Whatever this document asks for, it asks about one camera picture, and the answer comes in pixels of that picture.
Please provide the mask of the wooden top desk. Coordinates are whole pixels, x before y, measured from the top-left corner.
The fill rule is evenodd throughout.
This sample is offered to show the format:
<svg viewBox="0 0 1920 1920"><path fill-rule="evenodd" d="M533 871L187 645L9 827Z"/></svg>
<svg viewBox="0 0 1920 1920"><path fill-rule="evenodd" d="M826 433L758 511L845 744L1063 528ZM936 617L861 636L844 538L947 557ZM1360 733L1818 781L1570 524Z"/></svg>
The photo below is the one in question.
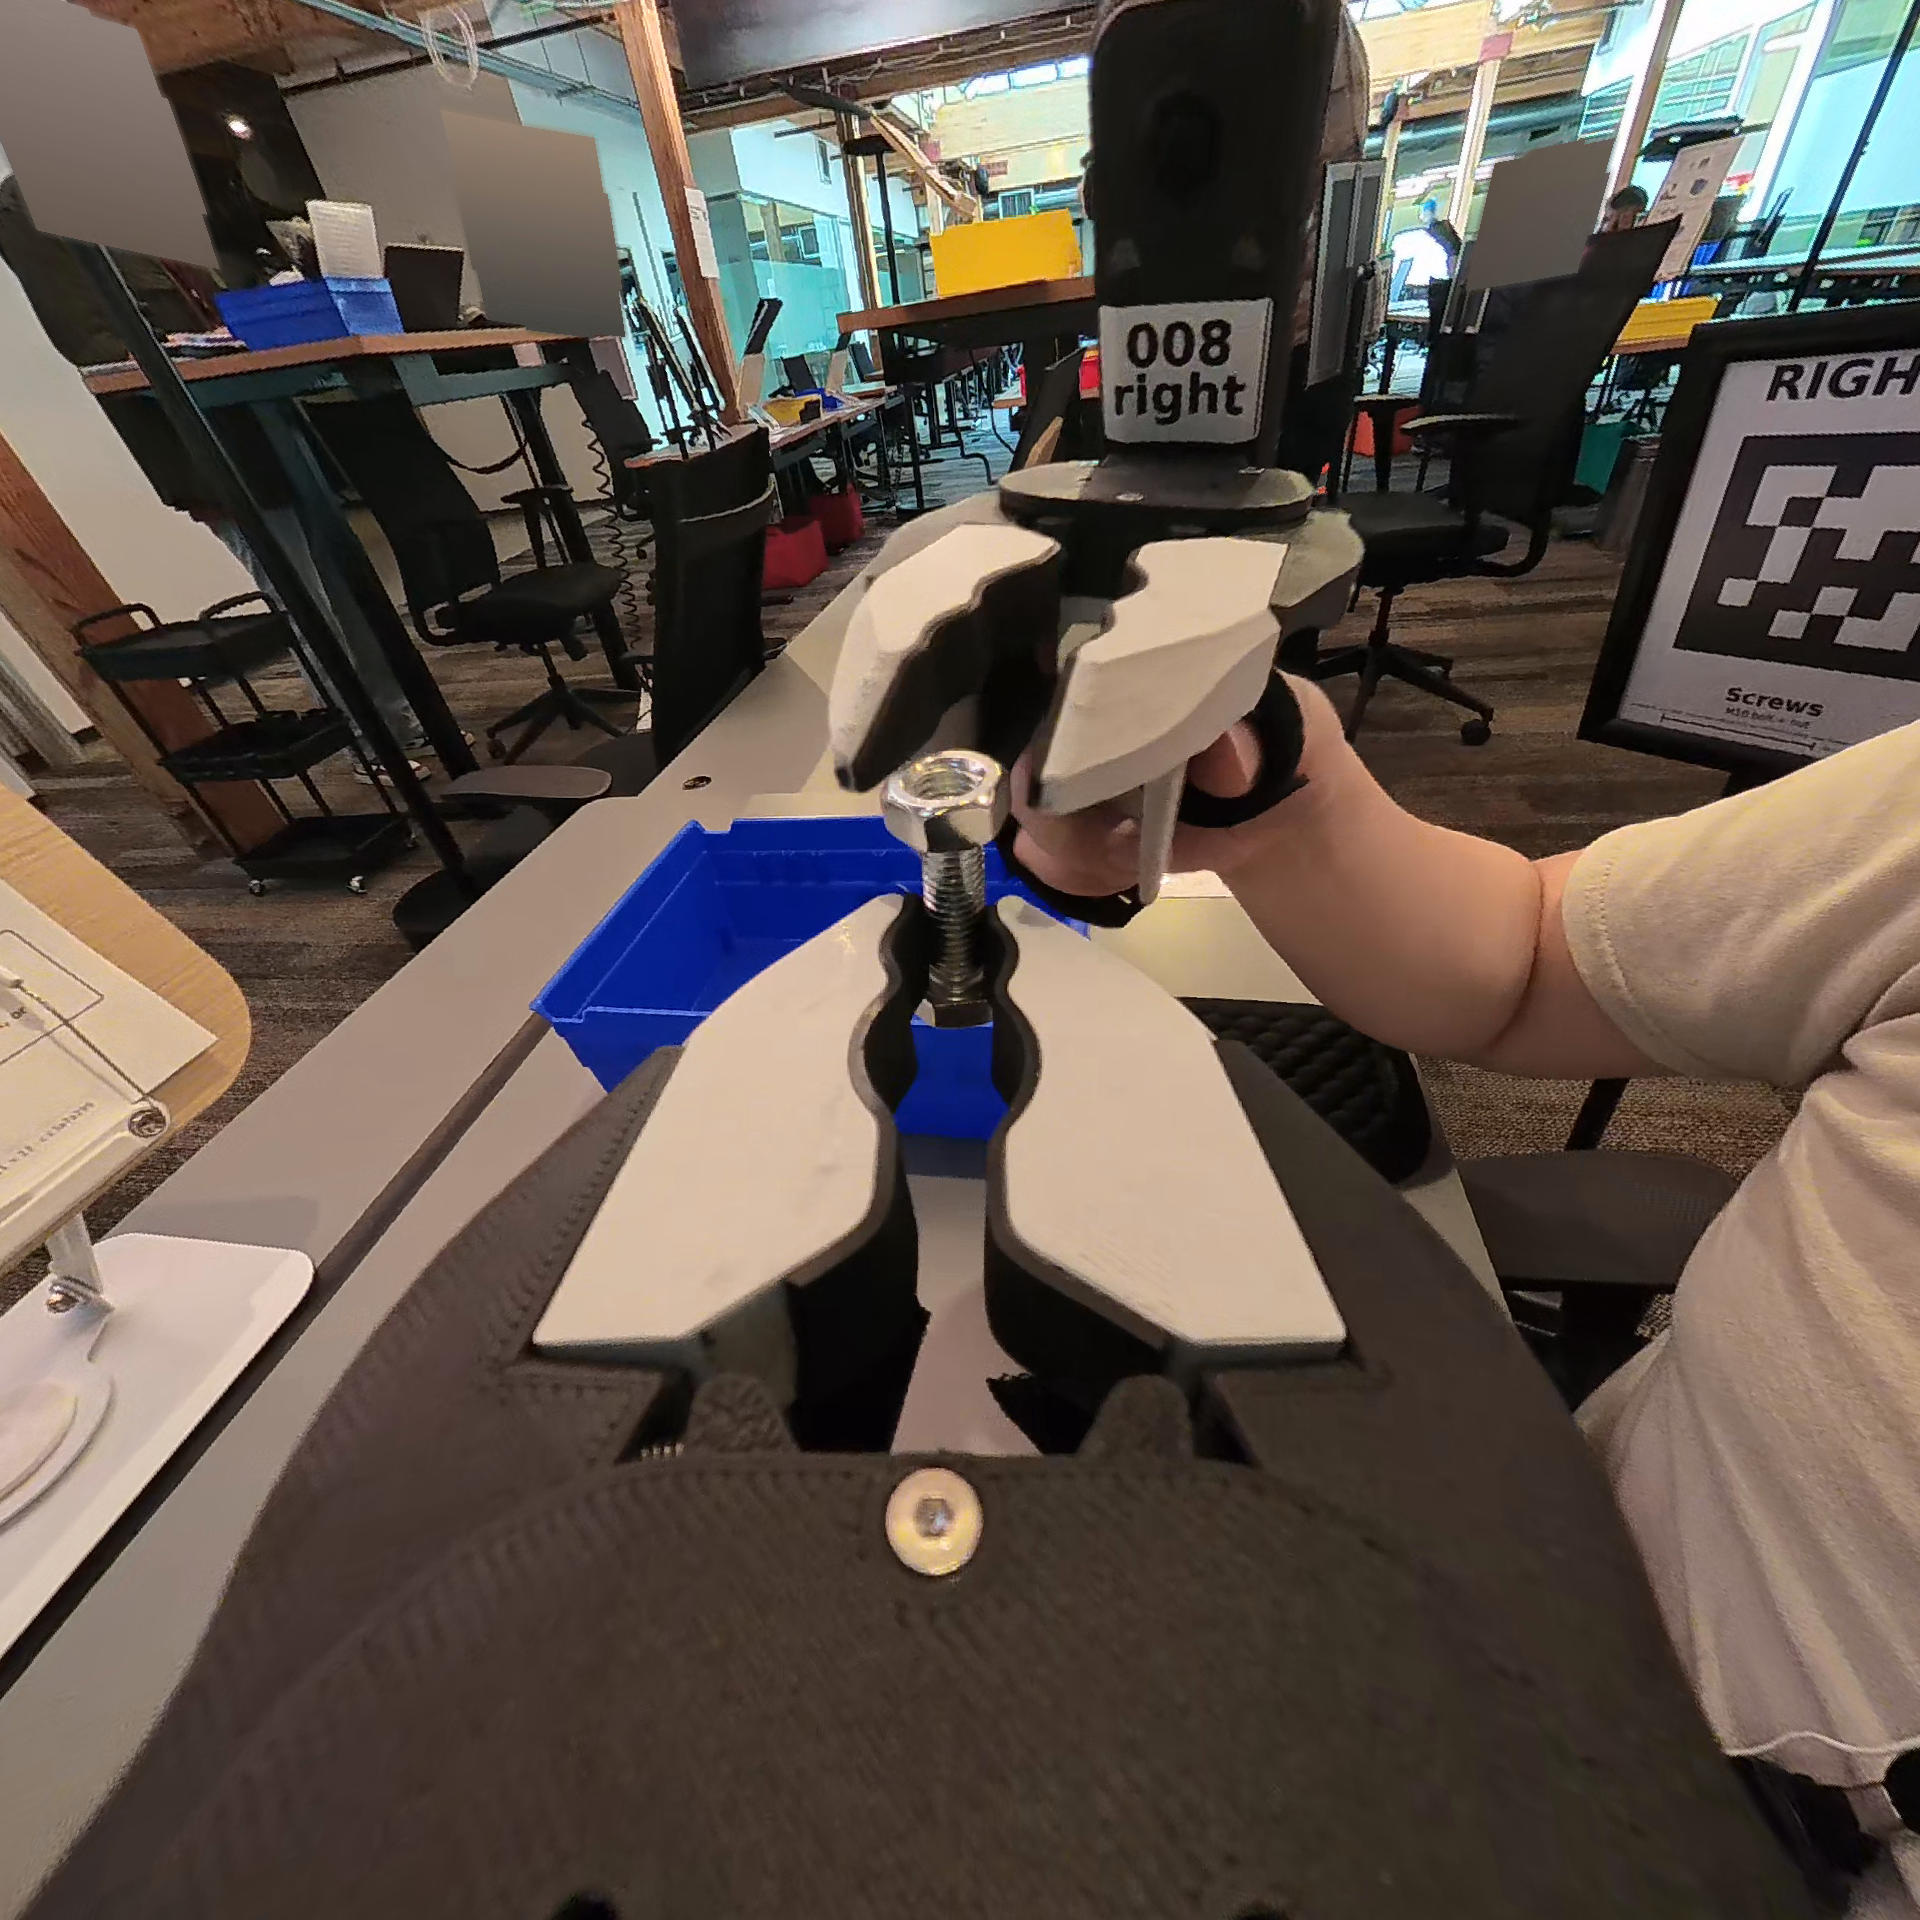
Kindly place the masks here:
<svg viewBox="0 0 1920 1920"><path fill-rule="evenodd" d="M914 503L896 508L900 520L924 515L925 473L940 462L978 462L987 480L996 478L991 456L970 443L967 426L983 421L998 431L1007 419L1018 421L1024 400L1013 395L1013 370L1046 371L1067 347L1091 338L1094 318L1089 274L836 315L839 334L874 336L883 383L906 392Z"/></svg>
<svg viewBox="0 0 1920 1920"><path fill-rule="evenodd" d="M541 408L548 390L579 392L587 376L604 376L587 342L521 328L473 328L235 350L172 359L172 365L221 442L228 442L221 414L254 419L290 499L299 548L312 557L319 582L312 591L332 606L344 637L350 631L370 636L444 768L468 765L472 754L459 725L421 659L426 642L406 607L394 552L310 414L384 395L406 400L417 418L441 406L499 400L515 424L521 459L538 478L508 495L521 515L531 553L541 552L548 563L597 561ZM609 712L623 733L641 716L649 690L615 620L628 575L614 570L622 573L622 587L608 625L581 625L587 647L581 659L563 649L553 659L567 681L584 688L635 679L639 697Z"/></svg>

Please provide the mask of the steel hex bolt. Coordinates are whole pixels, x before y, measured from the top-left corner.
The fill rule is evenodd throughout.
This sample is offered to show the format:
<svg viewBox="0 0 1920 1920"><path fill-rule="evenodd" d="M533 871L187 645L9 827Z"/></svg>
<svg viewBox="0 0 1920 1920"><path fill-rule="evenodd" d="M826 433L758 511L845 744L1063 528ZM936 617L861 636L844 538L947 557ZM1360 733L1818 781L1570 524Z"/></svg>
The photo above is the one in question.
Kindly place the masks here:
<svg viewBox="0 0 1920 1920"><path fill-rule="evenodd" d="M920 854L922 906L927 923L924 1017L941 1029L991 1022L982 928L990 917L991 842L959 842Z"/></svg>

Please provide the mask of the black desk chair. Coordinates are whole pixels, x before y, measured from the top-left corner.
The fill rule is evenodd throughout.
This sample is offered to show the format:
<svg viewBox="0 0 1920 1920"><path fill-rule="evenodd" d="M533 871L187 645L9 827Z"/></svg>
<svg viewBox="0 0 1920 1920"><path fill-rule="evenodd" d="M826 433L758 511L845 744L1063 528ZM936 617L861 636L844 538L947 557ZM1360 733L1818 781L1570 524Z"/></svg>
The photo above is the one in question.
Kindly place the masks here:
<svg viewBox="0 0 1920 1920"><path fill-rule="evenodd" d="M1700 1157L1606 1149L1626 1086L1594 1080L1560 1149L1455 1165L1500 1296L1571 1410L1641 1351L1647 1307L1739 1188Z"/></svg>

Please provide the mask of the black framed marker sign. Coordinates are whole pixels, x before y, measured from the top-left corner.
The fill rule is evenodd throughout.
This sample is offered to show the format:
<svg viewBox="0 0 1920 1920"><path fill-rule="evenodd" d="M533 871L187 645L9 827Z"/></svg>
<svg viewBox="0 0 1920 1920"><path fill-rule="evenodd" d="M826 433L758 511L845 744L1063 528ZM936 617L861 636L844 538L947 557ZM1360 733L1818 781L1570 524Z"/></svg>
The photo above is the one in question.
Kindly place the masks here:
<svg viewBox="0 0 1920 1920"><path fill-rule="evenodd" d="M1732 794L1918 716L1918 302L1700 326L1578 723Z"/></svg>

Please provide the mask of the steel hex nut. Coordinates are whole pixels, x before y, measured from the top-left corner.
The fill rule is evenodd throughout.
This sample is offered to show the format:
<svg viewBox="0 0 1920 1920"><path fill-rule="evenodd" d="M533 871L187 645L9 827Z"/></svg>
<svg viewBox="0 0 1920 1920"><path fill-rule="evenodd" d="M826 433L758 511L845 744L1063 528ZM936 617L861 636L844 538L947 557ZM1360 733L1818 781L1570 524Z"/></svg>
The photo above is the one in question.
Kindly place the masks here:
<svg viewBox="0 0 1920 1920"><path fill-rule="evenodd" d="M972 748L922 754L887 776L879 816L920 856L983 849L1009 817L1006 772L994 756Z"/></svg>

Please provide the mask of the wooden beam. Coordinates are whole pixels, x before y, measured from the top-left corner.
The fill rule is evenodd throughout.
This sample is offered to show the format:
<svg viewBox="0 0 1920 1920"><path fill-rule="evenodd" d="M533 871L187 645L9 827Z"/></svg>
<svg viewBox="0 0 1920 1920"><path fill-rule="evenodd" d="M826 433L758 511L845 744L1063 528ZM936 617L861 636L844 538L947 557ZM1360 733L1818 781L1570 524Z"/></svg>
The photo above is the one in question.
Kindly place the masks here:
<svg viewBox="0 0 1920 1920"><path fill-rule="evenodd" d="M75 639L83 615L105 614L112 639L131 636L131 622L115 606L80 538L11 443L1 443L1 607L11 625L194 847L224 845L237 856L264 845L283 826L264 784L218 779L195 787L163 763L165 752L200 746L218 731L203 701L172 681L108 684L83 657Z"/></svg>

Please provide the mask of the black utility cart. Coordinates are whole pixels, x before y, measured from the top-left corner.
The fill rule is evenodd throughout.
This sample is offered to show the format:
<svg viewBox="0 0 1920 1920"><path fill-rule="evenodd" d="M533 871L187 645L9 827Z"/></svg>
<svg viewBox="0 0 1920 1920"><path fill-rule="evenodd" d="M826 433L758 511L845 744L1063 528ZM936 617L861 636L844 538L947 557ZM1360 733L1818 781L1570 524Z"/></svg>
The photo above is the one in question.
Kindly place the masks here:
<svg viewBox="0 0 1920 1920"><path fill-rule="evenodd" d="M337 706L321 695L303 706L262 700L255 678L295 654L295 629L265 593L231 593L172 622L141 601L113 603L77 617L69 636L191 801L262 790L268 827L216 826L251 897L287 885L362 897L415 847L406 811Z"/></svg>

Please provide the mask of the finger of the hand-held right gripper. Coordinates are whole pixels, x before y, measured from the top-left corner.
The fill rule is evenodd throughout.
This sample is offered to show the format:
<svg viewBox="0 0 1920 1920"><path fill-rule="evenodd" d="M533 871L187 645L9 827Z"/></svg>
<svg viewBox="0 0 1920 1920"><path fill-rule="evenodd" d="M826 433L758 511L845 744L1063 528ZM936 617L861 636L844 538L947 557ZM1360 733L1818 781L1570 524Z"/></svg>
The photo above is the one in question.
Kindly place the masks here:
<svg viewBox="0 0 1920 1920"><path fill-rule="evenodd" d="M867 794L925 752L996 731L1054 662L1062 570L1057 540L978 521L865 582L827 691L838 784Z"/></svg>
<svg viewBox="0 0 1920 1920"><path fill-rule="evenodd" d="M1177 814L1187 762L1255 708L1279 643L1288 540L1154 540L1107 623L1063 665L1033 742L1046 814L1157 794Z"/></svg>

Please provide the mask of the wooden pillar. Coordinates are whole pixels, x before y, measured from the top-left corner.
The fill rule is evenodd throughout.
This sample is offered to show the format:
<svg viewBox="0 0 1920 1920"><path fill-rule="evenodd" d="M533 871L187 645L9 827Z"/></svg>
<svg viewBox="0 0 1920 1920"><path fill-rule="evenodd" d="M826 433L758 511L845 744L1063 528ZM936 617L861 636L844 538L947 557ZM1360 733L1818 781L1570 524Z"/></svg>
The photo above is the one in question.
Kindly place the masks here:
<svg viewBox="0 0 1920 1920"><path fill-rule="evenodd" d="M717 282L708 201L694 177L674 70L657 2L614 2L635 108L661 195L674 254L684 284L684 302L694 340L717 392L717 409L727 426L744 424L738 368Z"/></svg>

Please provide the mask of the black stand pole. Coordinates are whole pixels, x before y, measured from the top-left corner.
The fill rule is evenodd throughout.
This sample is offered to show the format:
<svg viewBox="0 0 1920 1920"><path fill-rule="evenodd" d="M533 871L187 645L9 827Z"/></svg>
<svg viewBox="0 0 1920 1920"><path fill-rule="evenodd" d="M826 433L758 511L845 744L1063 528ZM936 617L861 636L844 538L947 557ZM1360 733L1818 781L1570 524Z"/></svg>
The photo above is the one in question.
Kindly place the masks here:
<svg viewBox="0 0 1920 1920"><path fill-rule="evenodd" d="M241 465L212 426L203 409L187 392L183 378L170 362L160 336L131 298L108 247L99 243L63 240L65 252L77 270L92 282L102 304L123 334L137 370L145 376L148 392L175 438L191 459L206 469L221 492L249 553L264 572L276 606L281 607L299 631L312 657L321 665L328 690L339 695L356 738L370 748L370 759L379 768L386 785L419 827L436 854L441 874L417 880L395 902L395 928L406 933L414 949L439 937L485 892L483 880L468 863L458 839L428 798L411 758L402 748L384 712L372 697L356 662L347 654L345 636L332 603L310 587L291 545L276 531L276 521L262 505L257 492L248 484Z"/></svg>

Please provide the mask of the white board stand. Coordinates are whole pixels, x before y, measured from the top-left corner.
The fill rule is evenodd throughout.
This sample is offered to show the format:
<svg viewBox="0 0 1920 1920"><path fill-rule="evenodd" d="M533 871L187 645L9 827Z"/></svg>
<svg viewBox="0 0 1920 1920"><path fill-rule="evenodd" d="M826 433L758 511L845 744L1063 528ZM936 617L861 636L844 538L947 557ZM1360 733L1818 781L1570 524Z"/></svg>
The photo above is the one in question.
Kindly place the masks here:
<svg viewBox="0 0 1920 1920"><path fill-rule="evenodd" d="M305 1300L307 1253L117 1233L105 1300L1 1319L4 1635L20 1632Z"/></svg>

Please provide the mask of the blue plastic bin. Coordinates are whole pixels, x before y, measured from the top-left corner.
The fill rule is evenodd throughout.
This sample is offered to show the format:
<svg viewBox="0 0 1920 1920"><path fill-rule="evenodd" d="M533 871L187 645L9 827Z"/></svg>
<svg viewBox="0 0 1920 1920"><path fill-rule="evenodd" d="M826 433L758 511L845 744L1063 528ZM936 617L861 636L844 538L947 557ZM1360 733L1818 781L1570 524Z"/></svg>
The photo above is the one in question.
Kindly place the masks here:
<svg viewBox="0 0 1920 1920"><path fill-rule="evenodd" d="M605 1091L865 900L922 892L877 814L684 823L533 999Z"/></svg>

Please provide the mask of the red bag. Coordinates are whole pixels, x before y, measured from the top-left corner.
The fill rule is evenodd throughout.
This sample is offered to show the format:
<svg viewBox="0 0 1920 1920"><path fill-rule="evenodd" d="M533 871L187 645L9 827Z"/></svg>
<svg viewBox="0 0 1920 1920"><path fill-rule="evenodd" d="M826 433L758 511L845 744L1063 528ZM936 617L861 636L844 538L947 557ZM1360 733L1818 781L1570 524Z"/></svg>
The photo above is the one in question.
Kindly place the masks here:
<svg viewBox="0 0 1920 1920"><path fill-rule="evenodd" d="M761 549L759 589L779 598L808 586L827 561L864 538L865 517L855 484L838 484L803 495L767 528Z"/></svg>

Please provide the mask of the blue storage bin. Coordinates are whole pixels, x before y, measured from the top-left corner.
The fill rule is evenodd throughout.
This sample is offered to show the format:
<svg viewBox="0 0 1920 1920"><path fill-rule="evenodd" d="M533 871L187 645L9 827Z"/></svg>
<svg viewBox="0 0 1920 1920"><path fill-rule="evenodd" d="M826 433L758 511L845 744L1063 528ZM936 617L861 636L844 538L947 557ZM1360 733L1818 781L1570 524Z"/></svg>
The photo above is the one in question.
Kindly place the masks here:
<svg viewBox="0 0 1920 1920"><path fill-rule="evenodd" d="M294 278L216 291L212 300L228 331L255 353L404 331L394 290L384 275Z"/></svg>

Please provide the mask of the person's right forearm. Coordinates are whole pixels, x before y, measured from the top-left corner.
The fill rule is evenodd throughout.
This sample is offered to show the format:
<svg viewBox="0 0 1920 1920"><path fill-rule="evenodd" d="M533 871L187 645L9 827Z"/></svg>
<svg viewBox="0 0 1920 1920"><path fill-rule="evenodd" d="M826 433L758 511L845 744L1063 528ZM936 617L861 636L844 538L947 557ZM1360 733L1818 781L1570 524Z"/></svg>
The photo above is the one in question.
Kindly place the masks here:
<svg viewBox="0 0 1920 1920"><path fill-rule="evenodd" d="M1344 1019L1516 1075L1626 1077L1647 1063L1571 953L1576 854L1528 860L1410 814L1339 731L1313 750L1305 800L1293 968Z"/></svg>

